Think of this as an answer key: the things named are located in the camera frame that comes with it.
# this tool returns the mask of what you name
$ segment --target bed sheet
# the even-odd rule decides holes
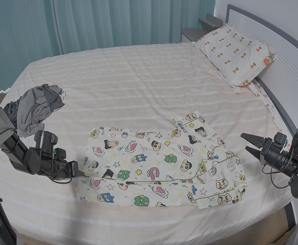
[[[260,162],[244,149],[243,132],[273,137],[269,110],[248,88],[236,94],[191,43],[96,49],[42,59],[22,72],[1,106],[43,83],[66,91],[65,106],[48,117],[45,130],[80,168],[90,128],[170,129],[175,116],[198,110],[238,153],[248,189],[240,203],[123,207],[81,201],[75,185],[58,185],[14,170],[0,151],[0,197],[22,234],[52,244],[206,244],[228,237],[285,206],[290,190],[278,190]],[[23,140],[33,144],[33,137]],[[283,186],[288,178],[276,175]]]

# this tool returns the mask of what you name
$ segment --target pillow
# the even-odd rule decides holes
[[[229,24],[204,35],[195,46],[208,57],[236,93],[241,92],[239,86],[251,82],[274,61],[274,54],[266,44],[241,34]]]

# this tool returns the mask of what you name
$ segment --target wrinkle in bed sheet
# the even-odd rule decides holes
[[[84,162],[88,131],[101,126],[151,130],[173,127],[173,117],[197,109],[236,152],[251,187],[240,203],[198,210],[196,206],[123,207],[84,202],[75,185],[14,170],[0,151],[0,197],[12,225],[52,244],[206,244],[259,221],[291,199],[275,189],[260,163],[244,149],[243,132],[278,132],[269,110],[249,90],[235,94],[210,61],[190,43],[96,49],[33,62],[1,106],[39,84],[66,91],[65,106],[45,120],[68,160]],[[24,140],[32,144],[32,139]],[[283,185],[287,178],[276,175]]]

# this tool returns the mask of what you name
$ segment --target mattress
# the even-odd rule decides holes
[[[43,83],[66,91],[65,106],[48,117],[45,130],[82,169],[90,128],[171,129],[175,116],[198,110],[243,161],[248,189],[240,203],[123,207],[85,202],[77,179],[58,185],[14,170],[0,151],[0,197],[20,233],[51,244],[206,244],[265,218],[292,199],[278,190],[260,162],[244,149],[243,132],[273,137],[279,130],[264,103],[248,88],[236,94],[191,43],[137,45],[59,55],[29,64],[2,107]],[[34,144],[33,137],[23,140]],[[276,174],[274,182],[287,184]]]

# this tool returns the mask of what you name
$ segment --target teal curtain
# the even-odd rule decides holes
[[[0,90],[31,62],[99,47],[179,43],[215,0],[0,0]]]

